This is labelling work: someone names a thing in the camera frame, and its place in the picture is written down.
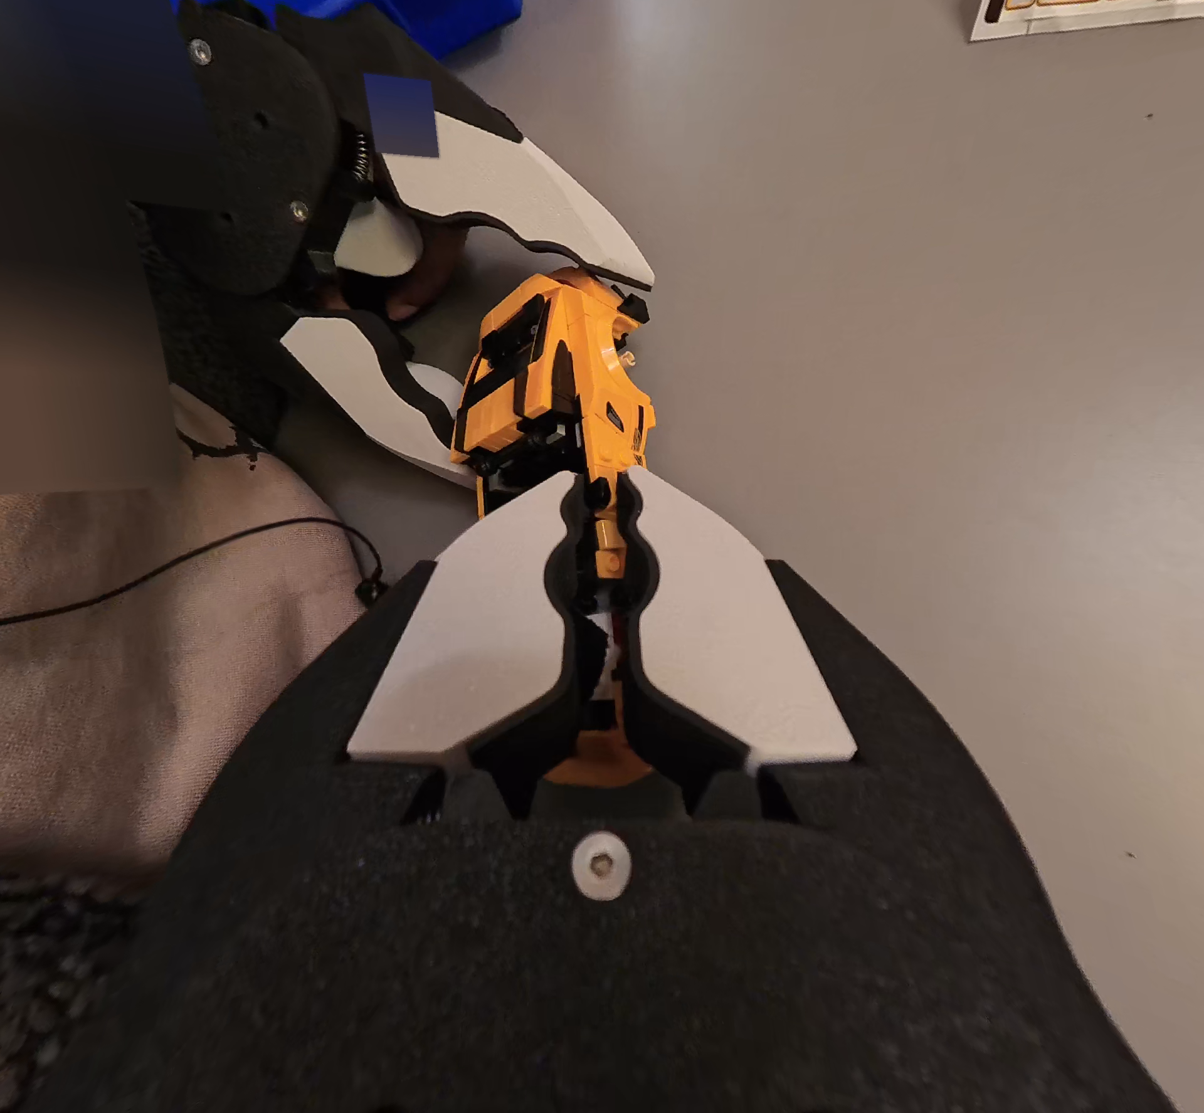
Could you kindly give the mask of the person's left hand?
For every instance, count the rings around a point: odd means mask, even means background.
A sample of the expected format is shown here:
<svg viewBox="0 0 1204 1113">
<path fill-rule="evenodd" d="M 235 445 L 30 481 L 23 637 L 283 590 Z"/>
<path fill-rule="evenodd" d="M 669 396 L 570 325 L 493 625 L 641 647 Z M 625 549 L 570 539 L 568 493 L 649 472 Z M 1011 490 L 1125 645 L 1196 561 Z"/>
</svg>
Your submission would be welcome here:
<svg viewBox="0 0 1204 1113">
<path fill-rule="evenodd" d="M 464 224 L 414 222 L 423 242 L 412 269 L 395 277 L 339 269 L 339 277 L 316 288 L 311 306 L 319 310 L 368 310 L 405 322 L 429 308 L 453 278 L 464 254 L 469 228 Z"/>
</svg>

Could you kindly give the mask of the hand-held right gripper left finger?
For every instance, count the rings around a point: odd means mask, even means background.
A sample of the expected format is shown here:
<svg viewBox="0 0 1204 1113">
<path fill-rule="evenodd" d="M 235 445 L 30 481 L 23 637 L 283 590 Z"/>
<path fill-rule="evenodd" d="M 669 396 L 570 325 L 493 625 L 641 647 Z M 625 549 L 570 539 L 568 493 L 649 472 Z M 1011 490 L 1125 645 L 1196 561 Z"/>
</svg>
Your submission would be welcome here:
<svg viewBox="0 0 1204 1113">
<path fill-rule="evenodd" d="M 353 759 L 484 771 L 513 817 L 531 812 L 604 673 L 604 630 L 577 600 L 585 489 L 556 472 L 444 549 L 349 739 Z"/>
</svg>

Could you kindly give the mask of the black wired earphone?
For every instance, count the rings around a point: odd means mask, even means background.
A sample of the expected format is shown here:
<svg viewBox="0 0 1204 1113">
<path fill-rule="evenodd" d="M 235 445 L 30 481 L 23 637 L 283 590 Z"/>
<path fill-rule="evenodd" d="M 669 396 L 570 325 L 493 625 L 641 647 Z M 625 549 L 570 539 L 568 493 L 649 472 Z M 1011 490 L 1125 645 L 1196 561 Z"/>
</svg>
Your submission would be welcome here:
<svg viewBox="0 0 1204 1113">
<path fill-rule="evenodd" d="M 241 529 L 239 531 L 227 534 L 216 540 L 209 541 L 201 546 L 190 549 L 185 553 L 181 553 L 172 559 L 160 564 L 155 569 L 135 578 L 127 580 L 126 583 L 101 594 L 97 594 L 92 598 L 78 600 L 67 605 L 61 605 L 49 609 L 38 609 L 30 612 L 23 612 L 17 614 L 9 614 L 2 617 L 2 628 L 17 627 L 29 623 L 44 622 L 53 618 L 63 617 L 71 613 L 76 613 L 84 609 L 93 609 L 101 607 L 106 603 L 116 600 L 125 597 L 128 593 L 132 593 L 151 582 L 186 565 L 195 560 L 204 558 L 205 555 L 225 549 L 236 543 L 249 540 L 251 538 L 265 535 L 273 531 L 279 531 L 289 528 L 300 528 L 300 526 L 324 526 L 336 529 L 345 539 L 359 543 L 369 551 L 369 559 L 373 564 L 369 576 L 360 579 L 355 588 L 355 595 L 360 603 L 370 608 L 388 589 L 389 583 L 384 579 L 384 560 L 380 550 L 373 543 L 373 540 L 359 529 L 352 526 L 350 524 L 329 516 L 299 516 L 289 519 L 278 519 L 266 521 L 264 524 L 257 524 L 250 528 Z"/>
</svg>

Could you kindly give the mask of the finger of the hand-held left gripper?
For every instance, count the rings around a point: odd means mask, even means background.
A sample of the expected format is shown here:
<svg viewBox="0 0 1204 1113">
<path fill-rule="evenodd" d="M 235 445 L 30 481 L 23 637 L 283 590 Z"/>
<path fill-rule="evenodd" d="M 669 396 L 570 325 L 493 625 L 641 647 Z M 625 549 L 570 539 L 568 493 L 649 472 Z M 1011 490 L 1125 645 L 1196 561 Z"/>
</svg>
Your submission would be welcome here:
<svg viewBox="0 0 1204 1113">
<path fill-rule="evenodd" d="M 474 474 L 451 455 L 462 383 L 443 370 L 412 363 L 378 318 L 362 312 L 300 317 L 281 345 L 369 440 L 474 486 Z"/>
<path fill-rule="evenodd" d="M 439 154 L 387 153 L 383 167 L 415 218 L 491 226 L 525 248 L 574 259 L 650 291 L 655 272 L 615 216 L 530 139 L 516 143 L 434 114 Z"/>
</svg>

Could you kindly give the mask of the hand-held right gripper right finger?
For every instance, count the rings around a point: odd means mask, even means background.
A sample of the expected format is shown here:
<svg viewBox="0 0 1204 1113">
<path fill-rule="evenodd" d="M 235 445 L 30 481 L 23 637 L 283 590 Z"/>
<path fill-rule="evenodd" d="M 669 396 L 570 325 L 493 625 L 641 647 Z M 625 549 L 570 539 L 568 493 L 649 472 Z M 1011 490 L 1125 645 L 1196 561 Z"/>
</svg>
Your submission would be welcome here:
<svg viewBox="0 0 1204 1113">
<path fill-rule="evenodd" d="M 688 812 L 759 817 L 763 770 L 852 761 L 854 736 L 760 550 L 642 467 L 620 475 L 616 503 L 624 727 Z"/>
</svg>

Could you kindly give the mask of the orange black lego car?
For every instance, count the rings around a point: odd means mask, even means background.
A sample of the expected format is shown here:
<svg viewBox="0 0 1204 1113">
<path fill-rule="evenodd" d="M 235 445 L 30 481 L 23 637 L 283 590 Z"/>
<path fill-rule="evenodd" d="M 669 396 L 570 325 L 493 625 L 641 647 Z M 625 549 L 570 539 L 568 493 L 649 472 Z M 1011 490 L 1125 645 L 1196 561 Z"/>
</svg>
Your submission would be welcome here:
<svg viewBox="0 0 1204 1113">
<path fill-rule="evenodd" d="M 451 455 L 476 475 L 488 516 L 561 471 L 582 475 L 589 508 L 579 555 L 579 607 L 609 638 L 574 752 L 547 772 L 566 790 L 621 790 L 653 773 L 625 734 L 624 688 L 615 683 L 625 628 L 609 603 L 625 576 L 619 476 L 646 465 L 655 407 L 630 376 L 631 332 L 649 322 L 645 299 L 581 268 L 526 281 L 483 320 L 462 390 Z"/>
</svg>

